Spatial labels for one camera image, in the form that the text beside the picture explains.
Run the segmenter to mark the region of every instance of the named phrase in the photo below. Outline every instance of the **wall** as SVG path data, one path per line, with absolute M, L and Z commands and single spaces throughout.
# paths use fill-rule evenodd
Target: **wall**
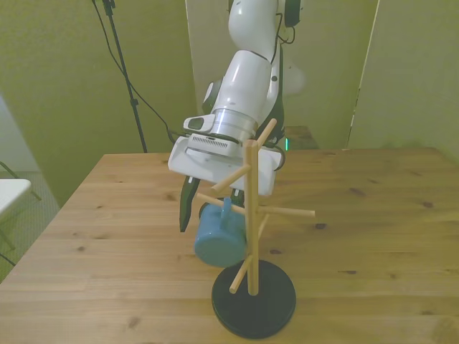
M 198 113 L 209 82 L 226 72 L 236 48 L 227 0 L 187 0 Z M 285 99 L 285 125 L 307 125 L 321 148 L 346 145 L 377 0 L 307 0 L 295 44 L 285 47 L 307 86 Z
M 0 95 L 0 161 L 13 171 L 37 172 L 38 165 Z
M 433 146 L 459 161 L 459 2 L 381 0 L 349 147 Z
M 116 6 L 132 83 L 179 128 L 196 107 L 184 1 Z M 0 90 L 63 204 L 104 153 L 141 151 L 126 84 L 90 0 L 2 1 L 0 21 Z M 149 150 L 170 150 L 161 122 L 139 111 Z

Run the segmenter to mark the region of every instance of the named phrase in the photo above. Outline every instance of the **chair leg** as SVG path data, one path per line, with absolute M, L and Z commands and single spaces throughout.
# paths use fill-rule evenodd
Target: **chair leg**
M 14 244 L 11 242 L 11 240 L 6 236 L 4 232 L 0 230 L 0 237 L 8 244 L 10 249 L 16 249 Z

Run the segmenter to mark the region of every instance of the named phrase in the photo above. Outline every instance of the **green wall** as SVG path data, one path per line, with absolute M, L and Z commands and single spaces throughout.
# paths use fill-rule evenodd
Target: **green wall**
M 459 1 L 381 0 L 350 148 L 432 146 L 459 161 Z
M 180 128 L 196 108 L 184 0 L 116 5 L 132 83 Z M 62 205 L 103 154 L 141 152 L 126 84 L 90 0 L 2 1 L 0 22 L 0 92 Z M 139 111 L 149 151 L 169 151 L 162 123 Z

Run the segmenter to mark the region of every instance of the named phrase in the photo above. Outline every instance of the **mug handle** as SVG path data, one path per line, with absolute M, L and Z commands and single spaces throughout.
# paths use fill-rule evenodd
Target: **mug handle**
M 220 228 L 224 225 L 224 223 L 228 220 L 228 216 L 231 213 L 231 198 L 225 197 L 223 199 L 223 208 L 222 214 L 220 215 Z

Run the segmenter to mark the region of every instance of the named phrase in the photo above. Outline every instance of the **black round base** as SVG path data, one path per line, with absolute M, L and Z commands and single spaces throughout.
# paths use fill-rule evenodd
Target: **black round base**
M 260 260 L 260 291 L 247 291 L 247 274 L 236 294 L 230 285 L 242 263 L 224 269 L 212 288 L 212 305 L 218 320 L 244 338 L 261 339 L 276 334 L 292 318 L 296 294 L 289 276 L 278 266 Z

